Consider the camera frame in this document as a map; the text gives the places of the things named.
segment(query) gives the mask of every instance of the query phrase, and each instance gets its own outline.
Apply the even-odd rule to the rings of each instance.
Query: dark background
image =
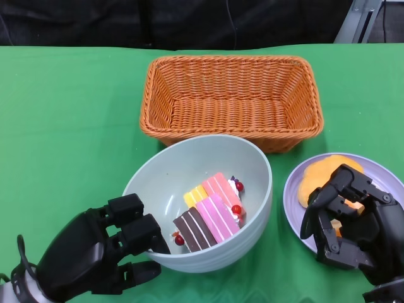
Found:
[[[236,49],[333,43],[351,3],[229,0]],[[226,0],[3,0],[0,14],[0,45],[234,48]]]

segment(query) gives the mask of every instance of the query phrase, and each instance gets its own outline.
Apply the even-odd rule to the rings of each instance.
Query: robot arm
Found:
[[[345,199],[365,206],[362,213]],[[331,220],[341,221],[337,237]],[[372,179],[341,165],[331,179],[309,197],[300,238],[314,236],[317,260],[339,268],[358,268],[377,286],[366,302],[404,302],[404,210]]]
[[[112,225],[121,231],[109,236],[107,227]],[[18,237],[18,247],[21,263],[11,273],[18,300],[0,297],[0,303],[66,302],[87,291],[121,294],[161,272],[154,261],[118,266],[122,258],[149,249],[170,253],[158,223],[152,215],[143,215],[143,204],[136,194],[80,213],[57,235],[37,266],[28,263],[22,236]],[[30,289],[31,281],[38,285],[34,292]],[[6,286],[7,283],[0,286],[0,295],[4,296]]]

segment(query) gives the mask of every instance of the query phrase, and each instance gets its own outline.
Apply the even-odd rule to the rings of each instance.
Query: plate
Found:
[[[297,199],[297,190],[299,188],[299,184],[303,180],[304,170],[310,164],[331,155],[346,156],[361,164],[361,166],[364,168],[365,175],[373,180],[373,184],[382,191],[391,193],[395,200],[397,200],[404,207],[404,184],[392,172],[383,166],[367,158],[352,155],[350,153],[324,153],[322,155],[317,155],[302,162],[293,170],[293,172],[289,175],[289,178],[286,181],[285,189],[283,190],[283,208],[291,228],[299,239],[300,227],[302,225],[303,216],[306,209],[300,205]],[[313,236],[301,241],[313,252],[317,252],[317,247]]]

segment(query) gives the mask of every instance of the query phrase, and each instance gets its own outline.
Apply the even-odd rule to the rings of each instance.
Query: cable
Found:
[[[3,279],[6,283],[10,282],[10,279],[4,273],[0,273],[0,281],[1,279]]]
[[[234,34],[233,51],[235,51],[235,47],[237,46],[237,30],[235,29],[235,26],[234,26],[234,23],[233,23],[232,14],[230,14],[229,0],[226,0],[226,7],[227,7],[227,14],[229,14],[230,24],[232,25],[232,28],[233,28],[233,34]]]
[[[18,246],[18,252],[20,253],[21,256],[21,263],[24,265],[28,274],[35,279],[36,276],[32,270],[32,267],[35,267],[35,265],[29,263],[27,257],[25,256],[25,243],[22,235],[18,235],[17,237],[17,246]]]
[[[6,32],[8,42],[10,43],[11,46],[14,46],[13,41],[11,40],[10,31],[8,30],[8,26],[7,26],[6,22],[4,21],[3,16],[1,14],[0,14],[0,19],[1,19],[1,23],[4,26],[4,31]]]
[[[386,0],[384,0],[384,3],[383,3],[383,6],[384,6],[384,8],[383,8],[383,39],[384,39],[384,43],[387,43],[386,41],[387,41],[387,38],[386,38],[386,8],[387,8],[387,1]]]

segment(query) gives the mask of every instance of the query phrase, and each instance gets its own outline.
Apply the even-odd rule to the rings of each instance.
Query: wicker basket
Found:
[[[231,134],[282,153],[323,126],[312,69],[299,57],[173,56],[148,69],[140,127],[166,145]]]

